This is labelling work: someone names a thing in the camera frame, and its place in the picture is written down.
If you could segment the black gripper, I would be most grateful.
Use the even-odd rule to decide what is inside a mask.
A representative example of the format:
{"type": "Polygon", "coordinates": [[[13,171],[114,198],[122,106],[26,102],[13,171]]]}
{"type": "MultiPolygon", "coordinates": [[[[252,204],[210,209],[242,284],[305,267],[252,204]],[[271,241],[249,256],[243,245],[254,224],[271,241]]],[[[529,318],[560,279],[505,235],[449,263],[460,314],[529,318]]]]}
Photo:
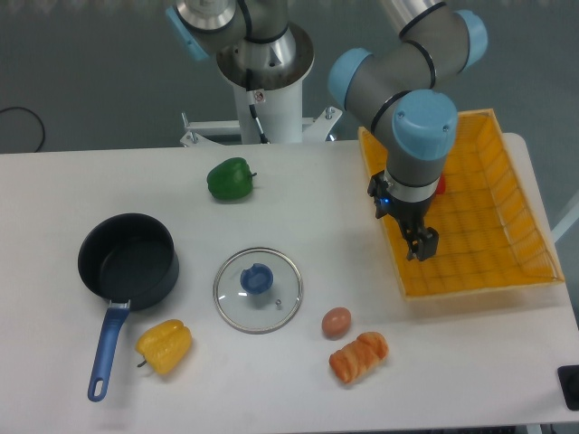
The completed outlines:
{"type": "Polygon", "coordinates": [[[408,247],[408,260],[425,261],[436,254],[439,233],[424,226],[433,198],[433,183],[409,186],[382,171],[371,177],[367,193],[374,201],[377,219],[390,215],[399,223],[408,247]]]}

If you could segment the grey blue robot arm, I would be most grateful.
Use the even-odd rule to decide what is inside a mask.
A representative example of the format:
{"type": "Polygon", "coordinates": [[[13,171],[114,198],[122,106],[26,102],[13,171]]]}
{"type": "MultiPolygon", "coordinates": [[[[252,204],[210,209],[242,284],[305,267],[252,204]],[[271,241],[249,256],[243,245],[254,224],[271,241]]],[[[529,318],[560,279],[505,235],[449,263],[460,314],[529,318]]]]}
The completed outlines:
{"type": "MultiPolygon", "coordinates": [[[[477,62],[488,46],[484,23],[443,1],[388,1],[400,46],[384,58],[356,48],[333,64],[327,87],[387,152],[368,193],[376,216],[393,217],[408,258],[432,257],[438,232],[425,215],[456,138],[458,112],[436,85],[477,62]]],[[[308,34],[284,1],[175,1],[168,21],[196,60],[214,57],[232,85],[242,141],[304,138],[301,83],[314,61],[308,34]]]]}

